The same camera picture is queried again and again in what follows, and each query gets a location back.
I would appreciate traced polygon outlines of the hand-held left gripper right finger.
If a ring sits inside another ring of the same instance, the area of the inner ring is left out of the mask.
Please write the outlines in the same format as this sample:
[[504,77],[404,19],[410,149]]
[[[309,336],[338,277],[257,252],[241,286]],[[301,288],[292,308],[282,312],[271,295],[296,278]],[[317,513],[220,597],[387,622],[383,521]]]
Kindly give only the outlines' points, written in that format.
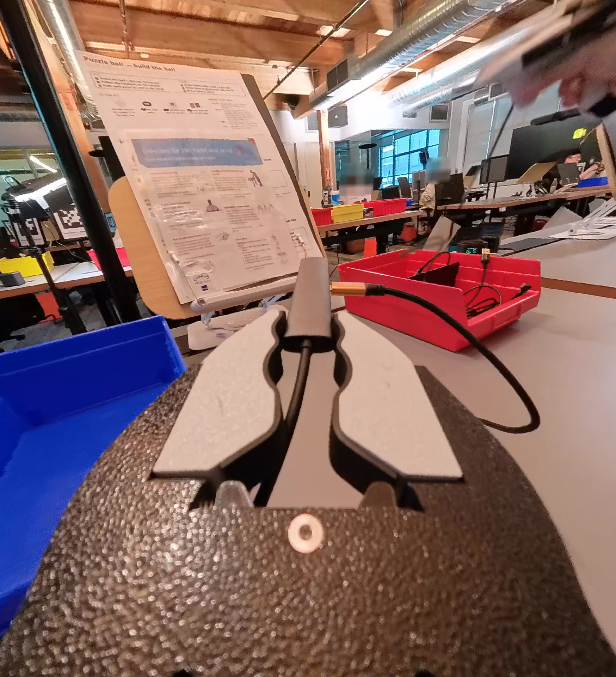
[[361,495],[388,486],[405,502],[412,486],[456,484],[463,469],[413,363],[348,312],[332,318],[334,396],[330,464]]

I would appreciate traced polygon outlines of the black computer monitor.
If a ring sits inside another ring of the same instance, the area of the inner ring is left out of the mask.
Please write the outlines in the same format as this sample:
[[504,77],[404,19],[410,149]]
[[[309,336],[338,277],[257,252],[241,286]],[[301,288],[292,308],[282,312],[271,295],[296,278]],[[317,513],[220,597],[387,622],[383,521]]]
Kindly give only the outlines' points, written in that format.
[[519,179],[532,165],[580,154],[585,167],[600,161],[596,138],[599,122],[588,116],[575,116],[562,121],[519,127],[512,131],[506,165],[506,180]]

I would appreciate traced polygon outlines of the black metal pole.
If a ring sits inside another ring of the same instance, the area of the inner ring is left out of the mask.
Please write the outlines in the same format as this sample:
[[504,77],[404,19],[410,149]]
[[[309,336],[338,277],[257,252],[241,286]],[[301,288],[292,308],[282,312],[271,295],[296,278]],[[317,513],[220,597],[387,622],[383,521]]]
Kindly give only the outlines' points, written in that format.
[[0,21],[31,89],[35,106],[78,208],[120,320],[140,318],[125,271],[116,253],[104,212],[70,129],[50,71],[22,1],[0,1]]

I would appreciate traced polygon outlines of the person's right hand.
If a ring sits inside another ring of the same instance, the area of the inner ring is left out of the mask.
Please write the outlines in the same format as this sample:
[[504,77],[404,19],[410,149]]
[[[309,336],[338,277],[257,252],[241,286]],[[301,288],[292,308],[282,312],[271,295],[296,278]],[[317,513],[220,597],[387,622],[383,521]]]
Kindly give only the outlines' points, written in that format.
[[585,52],[545,69],[523,72],[509,93],[516,106],[523,106],[555,84],[566,107],[589,103],[591,95],[601,92],[616,97],[616,54]]

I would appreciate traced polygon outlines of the printed instruction sheets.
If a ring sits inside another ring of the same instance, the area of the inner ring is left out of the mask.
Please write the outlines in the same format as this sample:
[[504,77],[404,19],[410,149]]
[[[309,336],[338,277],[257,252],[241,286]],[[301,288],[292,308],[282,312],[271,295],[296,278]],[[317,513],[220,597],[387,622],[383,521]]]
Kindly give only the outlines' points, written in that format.
[[279,294],[323,255],[253,77],[77,51],[180,303]]

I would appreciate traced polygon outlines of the dark grey usb hub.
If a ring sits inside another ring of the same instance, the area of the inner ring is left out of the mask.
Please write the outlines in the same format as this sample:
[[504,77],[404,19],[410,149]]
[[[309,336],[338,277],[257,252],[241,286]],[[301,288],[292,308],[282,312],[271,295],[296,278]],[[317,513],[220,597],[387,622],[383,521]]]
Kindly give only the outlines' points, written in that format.
[[324,258],[304,258],[298,268],[287,318],[279,326],[278,356],[298,355],[298,366],[287,410],[281,414],[279,432],[271,438],[270,461],[262,473],[254,498],[265,507],[284,464],[303,405],[312,356],[333,350],[331,292],[328,263]]

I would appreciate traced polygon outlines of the blue plastic bin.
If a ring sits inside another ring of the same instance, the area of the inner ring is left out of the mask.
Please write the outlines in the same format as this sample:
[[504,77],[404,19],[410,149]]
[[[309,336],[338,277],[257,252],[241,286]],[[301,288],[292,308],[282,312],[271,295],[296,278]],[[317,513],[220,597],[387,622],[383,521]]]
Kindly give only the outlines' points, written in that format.
[[88,472],[184,371],[160,316],[0,354],[0,638]]

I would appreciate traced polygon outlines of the white stand base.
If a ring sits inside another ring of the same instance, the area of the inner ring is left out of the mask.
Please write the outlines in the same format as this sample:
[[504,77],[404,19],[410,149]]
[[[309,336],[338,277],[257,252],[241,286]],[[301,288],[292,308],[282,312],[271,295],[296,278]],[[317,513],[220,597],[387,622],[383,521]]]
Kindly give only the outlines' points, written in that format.
[[226,312],[222,310],[203,313],[197,322],[187,326],[188,348],[191,351],[214,349],[261,317],[271,307],[281,305],[288,309],[290,299],[289,294],[277,295],[248,304],[242,309],[232,308]]

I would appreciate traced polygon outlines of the silver ceiling duct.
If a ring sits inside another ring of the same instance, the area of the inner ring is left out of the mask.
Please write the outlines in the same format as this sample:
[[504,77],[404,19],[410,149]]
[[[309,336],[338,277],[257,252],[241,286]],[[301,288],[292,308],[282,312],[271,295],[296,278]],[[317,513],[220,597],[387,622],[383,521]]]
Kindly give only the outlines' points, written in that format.
[[70,2],[34,1],[34,5],[75,94],[81,116],[90,123],[100,123],[100,114],[76,57],[77,52],[85,51],[85,45],[76,27]]
[[506,1],[432,1],[365,55],[348,56],[327,74],[309,98],[311,110],[327,110],[358,96],[380,80],[416,61],[422,53]]

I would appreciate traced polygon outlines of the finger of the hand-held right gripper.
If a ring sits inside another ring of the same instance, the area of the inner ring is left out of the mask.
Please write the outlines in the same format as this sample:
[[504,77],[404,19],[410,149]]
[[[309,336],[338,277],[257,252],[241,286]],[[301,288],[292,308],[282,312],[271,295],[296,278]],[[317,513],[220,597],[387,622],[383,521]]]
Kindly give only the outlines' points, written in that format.
[[541,11],[518,24],[480,68],[480,80],[508,80],[523,69],[524,56],[556,38],[574,21],[575,11]]

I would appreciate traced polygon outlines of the grey desk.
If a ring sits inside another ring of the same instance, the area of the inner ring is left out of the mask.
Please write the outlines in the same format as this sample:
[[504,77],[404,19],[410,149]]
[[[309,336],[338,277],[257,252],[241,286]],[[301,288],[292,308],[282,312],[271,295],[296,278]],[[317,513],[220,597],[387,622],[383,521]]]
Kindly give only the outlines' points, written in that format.
[[[504,379],[472,349],[451,353],[368,320],[428,368],[473,414],[527,421]],[[616,652],[616,299],[543,289],[539,305],[485,344],[541,415],[526,435],[494,435],[518,463],[565,541],[580,584]],[[269,507],[355,507],[358,493],[328,459],[333,354],[318,354]]]

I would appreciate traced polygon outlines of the long red plastic bin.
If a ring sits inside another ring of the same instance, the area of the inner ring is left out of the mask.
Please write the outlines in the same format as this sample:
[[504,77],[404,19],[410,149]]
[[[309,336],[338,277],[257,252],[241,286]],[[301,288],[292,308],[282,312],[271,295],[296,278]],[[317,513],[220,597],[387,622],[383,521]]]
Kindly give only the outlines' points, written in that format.
[[368,200],[363,203],[364,214],[371,217],[381,217],[405,213],[407,199]]

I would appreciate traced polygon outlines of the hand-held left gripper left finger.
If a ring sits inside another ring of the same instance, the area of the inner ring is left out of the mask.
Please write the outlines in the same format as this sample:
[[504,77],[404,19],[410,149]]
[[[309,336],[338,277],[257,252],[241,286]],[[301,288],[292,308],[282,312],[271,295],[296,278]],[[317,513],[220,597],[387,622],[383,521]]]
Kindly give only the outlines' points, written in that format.
[[201,363],[152,478],[270,486],[287,451],[278,383],[287,310],[270,309]]

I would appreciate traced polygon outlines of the black white tag marker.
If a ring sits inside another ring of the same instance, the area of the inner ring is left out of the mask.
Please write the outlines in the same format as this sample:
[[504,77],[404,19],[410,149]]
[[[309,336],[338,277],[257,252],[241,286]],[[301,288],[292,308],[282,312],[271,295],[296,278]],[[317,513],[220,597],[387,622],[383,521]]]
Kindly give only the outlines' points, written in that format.
[[62,239],[65,241],[87,239],[84,223],[70,195],[66,180],[61,177],[50,182],[45,188],[43,201]]

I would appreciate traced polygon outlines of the wooden document stand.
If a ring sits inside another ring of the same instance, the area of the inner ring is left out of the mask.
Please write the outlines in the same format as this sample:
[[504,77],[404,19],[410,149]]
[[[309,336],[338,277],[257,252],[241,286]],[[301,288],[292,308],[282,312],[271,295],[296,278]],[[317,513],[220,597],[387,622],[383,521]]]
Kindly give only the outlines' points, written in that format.
[[[303,211],[303,220],[299,222],[298,228],[304,229],[308,235],[308,240],[312,243],[307,251],[307,256],[326,259],[326,253],[310,206],[290,164],[290,157],[263,100],[259,86],[250,74],[243,74],[242,80],[277,148],[284,165],[284,172],[292,186],[292,194]],[[180,303],[177,292],[168,276],[168,270],[165,268],[162,250],[154,241],[151,229],[144,219],[132,186],[126,177],[122,177],[112,184],[109,189],[109,205],[116,221],[117,232],[125,245],[129,265],[140,296],[148,309],[158,315],[168,319],[187,319],[202,316],[210,311],[221,311],[267,299],[274,295],[287,294],[294,290],[295,275],[268,280],[233,291],[207,292],[203,298],[204,304],[197,301]]]

